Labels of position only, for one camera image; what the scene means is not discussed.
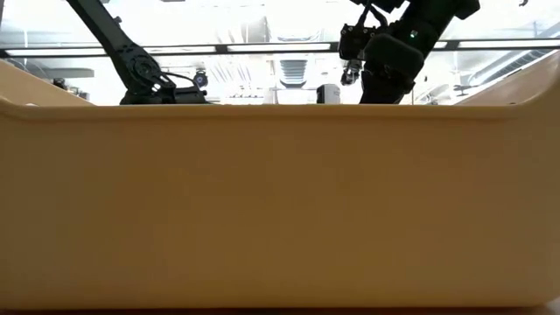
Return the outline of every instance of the ceiling light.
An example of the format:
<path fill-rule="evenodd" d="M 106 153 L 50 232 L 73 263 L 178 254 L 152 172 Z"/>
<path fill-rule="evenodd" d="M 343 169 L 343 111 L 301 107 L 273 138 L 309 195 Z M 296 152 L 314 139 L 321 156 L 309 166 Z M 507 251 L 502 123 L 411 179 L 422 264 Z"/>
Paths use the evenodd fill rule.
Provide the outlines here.
<path fill-rule="evenodd" d="M 148 53 L 156 54 L 180 54 L 180 53 L 216 53 L 214 46 L 182 46 L 182 47 L 157 47 L 144 48 Z"/>
<path fill-rule="evenodd" d="M 446 46 L 447 46 L 447 42 L 438 41 L 438 42 L 434 45 L 434 48 L 435 48 L 435 49 L 444 49 Z"/>
<path fill-rule="evenodd" d="M 11 57 L 57 57 L 64 56 L 105 56 L 106 53 L 102 48 L 64 48 L 64 49 L 10 49 L 6 52 Z"/>
<path fill-rule="evenodd" d="M 511 49 L 513 47 L 517 48 L 532 48 L 532 47 L 539 47 L 539 48 L 558 48 L 560 47 L 560 39 L 531 39 L 531 40 L 469 40 L 469 41 L 462 41 L 459 48 L 479 48 L 479 49 L 486 49 L 486 48 L 493 48 L 493 49 L 500 49 L 503 48 L 505 50 Z"/>

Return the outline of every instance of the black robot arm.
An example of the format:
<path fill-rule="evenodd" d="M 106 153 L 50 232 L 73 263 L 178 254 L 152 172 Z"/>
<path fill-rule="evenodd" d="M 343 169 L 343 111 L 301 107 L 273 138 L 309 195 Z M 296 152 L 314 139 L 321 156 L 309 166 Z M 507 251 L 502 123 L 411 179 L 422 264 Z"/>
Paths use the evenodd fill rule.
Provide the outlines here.
<path fill-rule="evenodd" d="M 168 76 L 176 74 L 164 73 L 150 54 L 126 35 L 100 0 L 67 1 L 99 40 L 127 88 L 121 105 L 206 103 L 206 92 L 194 82 L 191 87 L 177 88 Z"/>
<path fill-rule="evenodd" d="M 364 13 L 375 5 L 386 12 L 404 0 L 351 0 L 364 4 Z M 452 21 L 465 19 L 480 9 L 479 0 L 409 0 L 409 7 L 394 23 L 367 28 L 344 25 L 339 43 L 343 60 L 365 61 L 361 73 L 363 104 L 398 103 L 415 85 L 424 61 Z"/>

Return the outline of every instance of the machine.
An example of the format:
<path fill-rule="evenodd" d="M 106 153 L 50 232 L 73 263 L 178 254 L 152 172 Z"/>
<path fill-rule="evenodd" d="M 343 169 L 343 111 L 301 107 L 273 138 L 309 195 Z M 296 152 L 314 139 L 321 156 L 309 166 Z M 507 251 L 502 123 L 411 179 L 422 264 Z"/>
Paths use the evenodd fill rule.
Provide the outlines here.
<path fill-rule="evenodd" d="M 356 25 L 342 28 L 339 55 L 346 63 L 343 85 L 353 84 L 361 71 L 363 96 L 360 103 L 398 103 L 415 85 L 424 61 L 452 21 L 466 19 L 480 9 L 478 0 L 409 0 L 402 17 L 388 24 L 374 7 L 390 13 L 404 0 L 351 0 L 365 5 Z M 369 12 L 379 27 L 365 27 Z"/>
<path fill-rule="evenodd" d="M 112 18 L 100 0 L 67 0 L 87 28 L 95 35 L 115 65 L 127 88 L 121 104 L 202 104 L 207 103 L 203 73 L 195 80 L 165 73 L 159 64 L 134 43 Z M 353 84 L 361 75 L 360 103 L 398 103 L 414 87 L 414 79 L 424 67 L 434 45 L 453 17 L 465 19 L 480 9 L 478 0 L 409 0 L 402 17 L 388 24 L 376 7 L 387 13 L 404 0 L 351 0 L 364 5 L 357 25 L 345 24 L 341 31 L 339 55 L 348 60 L 341 83 Z M 369 12 L 379 27 L 365 27 Z M 177 87 L 170 79 L 188 79 L 191 87 Z"/>

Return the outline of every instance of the beige bin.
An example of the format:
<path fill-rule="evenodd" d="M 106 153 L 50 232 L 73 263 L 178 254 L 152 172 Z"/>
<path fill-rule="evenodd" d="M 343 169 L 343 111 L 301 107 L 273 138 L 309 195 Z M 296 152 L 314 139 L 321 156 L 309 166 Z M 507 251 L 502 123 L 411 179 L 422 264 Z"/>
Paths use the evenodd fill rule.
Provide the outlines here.
<path fill-rule="evenodd" d="M 92 107 L 1 65 L 0 309 L 550 301 L 559 61 L 455 107 Z"/>

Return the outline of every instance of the camera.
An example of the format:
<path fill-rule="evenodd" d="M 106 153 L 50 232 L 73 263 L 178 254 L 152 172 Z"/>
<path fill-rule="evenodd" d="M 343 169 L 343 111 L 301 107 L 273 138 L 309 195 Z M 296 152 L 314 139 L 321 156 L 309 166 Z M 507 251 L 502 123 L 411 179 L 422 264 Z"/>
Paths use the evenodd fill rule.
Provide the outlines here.
<path fill-rule="evenodd" d="M 194 80 L 196 85 L 199 86 L 199 88 L 203 88 L 208 85 L 207 73 L 204 70 L 197 70 L 196 74 L 192 79 Z"/>

